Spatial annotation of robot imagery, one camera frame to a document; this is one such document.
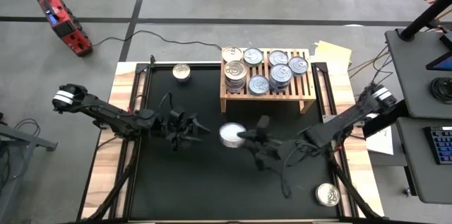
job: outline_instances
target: white paper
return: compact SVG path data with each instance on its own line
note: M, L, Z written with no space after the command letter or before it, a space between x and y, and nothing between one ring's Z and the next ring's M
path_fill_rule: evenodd
M394 155L391 127L386 127L366 139L367 150Z

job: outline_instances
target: yellow cable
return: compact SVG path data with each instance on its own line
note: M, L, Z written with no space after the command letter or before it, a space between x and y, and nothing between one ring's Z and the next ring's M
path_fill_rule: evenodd
M353 78L353 76L355 76L356 74L358 74L361 70L363 70L363 69L365 69L366 67L370 66L370 64L373 64L374 61L378 61L379 59L385 57L385 56L388 55L388 54L389 54L389 52L386 52L386 53L382 54L380 57L378 57L377 59L372 60L372 61L369 61L369 62L368 62L366 65L364 65L362 68L360 68L360 69L358 69L356 72L354 72L354 73L350 76L350 78Z
M441 14L440 16L437 16L435 18L435 20L439 20L439 19L443 18L444 16L448 15L450 12L452 12L452 9L449 9L447 12Z

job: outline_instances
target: black mat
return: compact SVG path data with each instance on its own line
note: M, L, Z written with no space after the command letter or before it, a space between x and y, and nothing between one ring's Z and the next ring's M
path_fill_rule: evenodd
M172 152L170 144L160 138L144 138L131 219L337 218L337 208L320 206L314 197L316 186L333 182L324 158L308 158L288 169L293 197L285 199L279 175L259 172L248 151L226 148L218 136L218 129L226 121L250 128L255 127L262 114L269 114L272 134L282 140L294 138L299 130L320 121L317 104L300 115L297 102L232 101L223 116L219 82L219 69L192 71L186 85L178 84L170 70L153 73L149 108L155 108L162 96L171 91L174 105L184 107L188 114L199 113L200 122L213 132L204 136L202 143L179 152ZM269 164L277 170L282 165Z

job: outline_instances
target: wooden table frame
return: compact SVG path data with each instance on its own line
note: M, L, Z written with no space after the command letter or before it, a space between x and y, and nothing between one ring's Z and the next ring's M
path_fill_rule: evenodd
M324 73L317 71L324 113L327 115L334 113L340 114L355 103L350 85L350 79L347 74L347 67L339 68L337 64L344 63L328 63L328 60L325 61L329 69L329 72L326 74L327 76L325 76ZM135 78L136 65L138 63L142 62L118 63L112 86L112 92L109 98L110 104L125 110L129 107L133 79ZM144 78L139 81L138 84L139 87L137 95L140 95L144 86ZM331 91L329 93L326 85L331 86ZM135 104L135 108L138 109L141 106L141 99L137 99ZM355 129L353 134L362 136L362 131L361 129ZM112 132L109 130L102 131L98 143L100 144L109 138L112 138ZM120 139L112 141L111 143L103 146L97 154L95 154L85 194L81 202L78 219L86 218L93 214L114 186L118 159L121 153L121 145L122 143ZM131 149L132 147L128 148L127 157L130 156ZM371 206L371 208L382 216L383 209L381 207L379 193L376 187L365 141L355 138L348 138L345 141L344 149L344 153L347 156L347 163L349 167L348 171L355 188L362 195L364 200ZM354 207L350 207L347 192L344 190L341 183L339 184L339 187L342 195L343 214L345 216L351 216ZM116 210L117 218L122 217L126 188L127 186L124 185L119 195L119 203Z

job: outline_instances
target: keyboard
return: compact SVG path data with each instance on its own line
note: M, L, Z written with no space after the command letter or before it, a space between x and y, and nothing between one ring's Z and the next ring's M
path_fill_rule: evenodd
M452 126L426 127L424 132L436 164L452 164Z

